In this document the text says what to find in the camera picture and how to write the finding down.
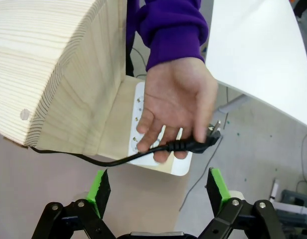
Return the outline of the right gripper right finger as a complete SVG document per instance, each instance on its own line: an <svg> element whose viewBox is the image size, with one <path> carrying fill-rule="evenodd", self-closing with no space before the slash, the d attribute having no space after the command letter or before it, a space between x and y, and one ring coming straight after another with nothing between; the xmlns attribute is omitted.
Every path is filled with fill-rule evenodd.
<svg viewBox="0 0 307 239"><path fill-rule="evenodd" d="M233 230L244 231L249 239L285 238L272 203L259 200L249 204L231 196L218 168L209 169L205 188L214 218L198 238L226 239Z"/></svg>

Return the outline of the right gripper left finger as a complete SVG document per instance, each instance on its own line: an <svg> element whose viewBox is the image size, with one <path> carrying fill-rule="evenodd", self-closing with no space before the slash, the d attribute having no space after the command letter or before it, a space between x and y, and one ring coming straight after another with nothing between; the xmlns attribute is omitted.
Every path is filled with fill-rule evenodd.
<svg viewBox="0 0 307 239"><path fill-rule="evenodd" d="M89 239L114 239L103 221L111 189L107 170L98 171L87 196L63 206L48 203L38 221L33 239L70 239L75 231L84 231Z"/></svg>

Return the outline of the person's left hand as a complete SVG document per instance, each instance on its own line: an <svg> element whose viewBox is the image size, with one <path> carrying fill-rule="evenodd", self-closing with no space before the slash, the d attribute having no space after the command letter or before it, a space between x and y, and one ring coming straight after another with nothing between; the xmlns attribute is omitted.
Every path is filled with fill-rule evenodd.
<svg viewBox="0 0 307 239"><path fill-rule="evenodd" d="M137 144L146 152L164 131L161 145L177 138L193 136L203 143L212 119L218 84L198 58L187 57L158 64L147 72L144 104L137 131L143 138Z"/></svg>

